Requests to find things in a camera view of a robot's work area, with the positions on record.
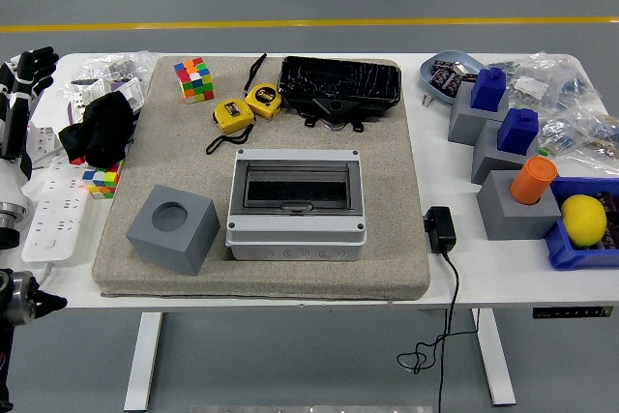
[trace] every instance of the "yellow lemon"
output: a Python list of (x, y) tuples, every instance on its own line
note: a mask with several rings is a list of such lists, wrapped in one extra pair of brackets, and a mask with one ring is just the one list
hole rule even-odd
[(572, 195), (561, 206), (568, 236), (577, 247), (599, 242), (606, 230), (606, 212), (599, 200), (589, 195)]

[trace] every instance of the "yellow floor stripe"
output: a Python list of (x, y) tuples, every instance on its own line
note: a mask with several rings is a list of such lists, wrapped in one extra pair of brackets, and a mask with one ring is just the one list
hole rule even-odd
[(143, 29), (292, 28), (334, 26), (449, 26), (498, 24), (604, 24), (619, 16), (506, 16), (450, 18), (257, 19), (235, 21), (169, 21), (138, 23), (68, 23), (0, 25), (0, 33), (129, 31)]

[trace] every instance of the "power adapter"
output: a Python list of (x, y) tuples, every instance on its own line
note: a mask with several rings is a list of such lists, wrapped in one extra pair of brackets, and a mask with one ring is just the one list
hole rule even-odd
[(424, 216), (424, 228), (432, 253), (448, 252), (456, 244), (456, 231), (449, 207), (429, 207)]

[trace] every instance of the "blue cube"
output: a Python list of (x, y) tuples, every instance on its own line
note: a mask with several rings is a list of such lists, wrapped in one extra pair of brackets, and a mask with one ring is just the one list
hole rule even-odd
[(498, 131), (496, 148), (502, 152), (526, 155), (540, 130), (538, 114), (528, 108), (510, 108)]
[(483, 69), (471, 91), (471, 108), (496, 112), (507, 87), (505, 73), (499, 68)]

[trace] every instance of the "orange cylinder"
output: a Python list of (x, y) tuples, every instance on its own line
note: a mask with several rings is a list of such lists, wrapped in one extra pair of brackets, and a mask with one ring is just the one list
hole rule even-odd
[(510, 194), (523, 205), (538, 203), (550, 183), (557, 177), (557, 167), (549, 159), (533, 157), (526, 161), (510, 186)]

